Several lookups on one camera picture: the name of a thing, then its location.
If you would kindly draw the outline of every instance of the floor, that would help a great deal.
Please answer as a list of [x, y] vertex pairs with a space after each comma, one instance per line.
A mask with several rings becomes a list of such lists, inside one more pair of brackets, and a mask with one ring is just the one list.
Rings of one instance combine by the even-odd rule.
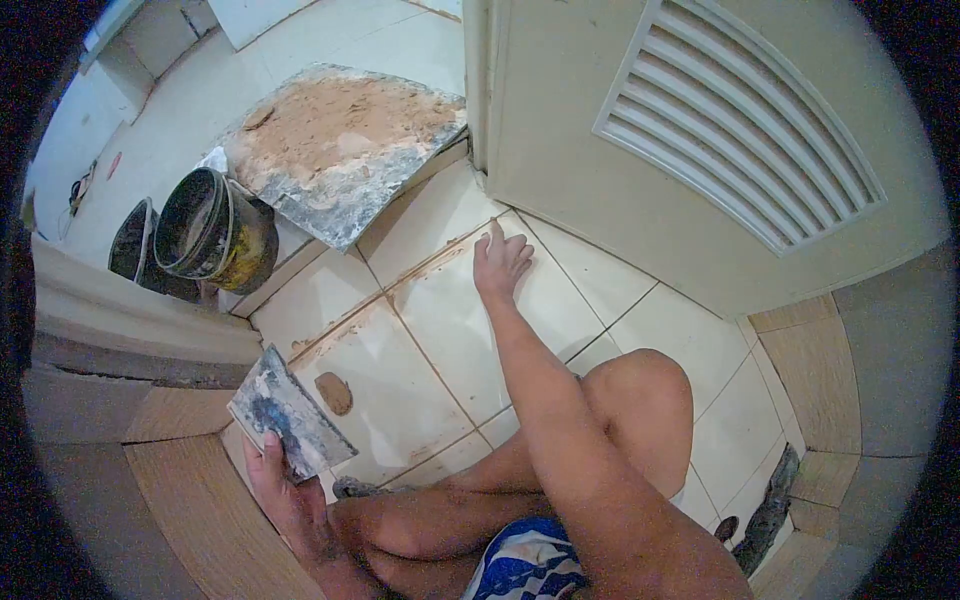
[[[797, 419], [749, 323], [722, 321], [631, 265], [486, 197], [462, 160], [404, 197], [346, 255], [324, 252], [253, 313], [264, 346], [324, 406], [314, 380], [334, 372], [353, 393], [328, 412], [360, 454], [325, 472], [393, 488], [467, 468], [518, 423], [472, 282], [473, 242], [496, 217], [526, 234], [536, 264], [518, 306], [570, 369], [634, 348], [683, 366], [693, 388], [694, 437], [681, 509], [712, 533], [737, 515], [743, 539], [784, 443], [803, 452]], [[225, 445], [243, 471], [234, 424]], [[783, 528], [778, 546], [793, 530]]]
[[216, 29], [163, 75], [140, 116], [107, 144], [64, 251], [106, 268], [113, 236], [136, 203], [149, 196], [160, 211], [227, 125], [325, 61], [465, 93], [463, 26], [402, 0], [320, 0], [239, 52]]

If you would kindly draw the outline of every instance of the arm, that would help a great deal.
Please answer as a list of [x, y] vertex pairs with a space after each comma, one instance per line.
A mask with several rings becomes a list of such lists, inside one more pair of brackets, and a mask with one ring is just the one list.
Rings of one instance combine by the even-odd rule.
[[613, 447], [573, 375], [516, 309], [533, 254], [526, 239], [504, 240], [494, 222], [474, 250], [474, 281], [534, 471], [600, 595], [751, 597], [723, 546]]
[[264, 453], [244, 436], [247, 474], [264, 514], [290, 544], [294, 556], [329, 600], [382, 598], [383, 588], [336, 541], [326, 520], [326, 498], [319, 477], [298, 486], [284, 474], [283, 447], [268, 432]]

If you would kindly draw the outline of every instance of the hand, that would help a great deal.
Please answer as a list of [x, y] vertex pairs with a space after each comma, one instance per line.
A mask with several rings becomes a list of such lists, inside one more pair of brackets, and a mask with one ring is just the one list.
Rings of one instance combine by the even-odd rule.
[[268, 431], [261, 455], [244, 436], [243, 450], [253, 495], [264, 514], [287, 540], [301, 561], [322, 563], [336, 559], [338, 544], [326, 520], [326, 497], [320, 477], [295, 486], [286, 476], [279, 436]]
[[533, 264], [534, 247], [522, 233], [503, 239], [503, 228], [495, 220], [491, 231], [473, 245], [473, 284], [487, 306], [491, 301], [513, 303], [517, 282]]

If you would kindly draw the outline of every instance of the black bucket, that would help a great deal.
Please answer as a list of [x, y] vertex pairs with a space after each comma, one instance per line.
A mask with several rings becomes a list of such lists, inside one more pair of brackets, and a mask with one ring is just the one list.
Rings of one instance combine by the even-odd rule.
[[267, 280], [277, 247], [273, 210], [237, 181], [206, 167], [174, 189], [154, 240], [164, 271], [241, 295]]
[[197, 302], [200, 290], [196, 281], [183, 279], [160, 269], [154, 258], [156, 211], [150, 199], [141, 200], [117, 230], [110, 247], [107, 268], [141, 287]]

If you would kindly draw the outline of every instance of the fingers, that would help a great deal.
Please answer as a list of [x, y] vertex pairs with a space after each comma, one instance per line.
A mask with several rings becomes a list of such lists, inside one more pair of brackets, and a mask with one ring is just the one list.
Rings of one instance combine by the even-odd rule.
[[473, 269], [482, 265], [487, 260], [487, 248], [490, 246], [490, 236], [486, 233], [473, 245]]
[[520, 251], [520, 254], [516, 256], [518, 262], [523, 262], [529, 260], [531, 256], [534, 255], [534, 247], [527, 244], [523, 247], [523, 250]]
[[504, 242], [504, 253], [507, 259], [513, 261], [527, 245], [527, 236], [519, 233]]
[[521, 277], [523, 277], [523, 274], [526, 273], [527, 269], [529, 269], [533, 264], [534, 264], [534, 261], [530, 260], [529, 258], [524, 260], [520, 264], [520, 267], [516, 270], [516, 278], [520, 279]]
[[283, 468], [283, 446], [280, 437], [273, 431], [263, 436], [263, 454], [249, 440], [244, 440], [244, 454], [247, 458], [247, 474], [253, 488], [261, 498], [274, 497], [282, 493], [286, 481]]
[[503, 247], [503, 228], [499, 223], [496, 222], [496, 219], [493, 219], [490, 227], [490, 233], [492, 236], [491, 247], [492, 249], [499, 249]]

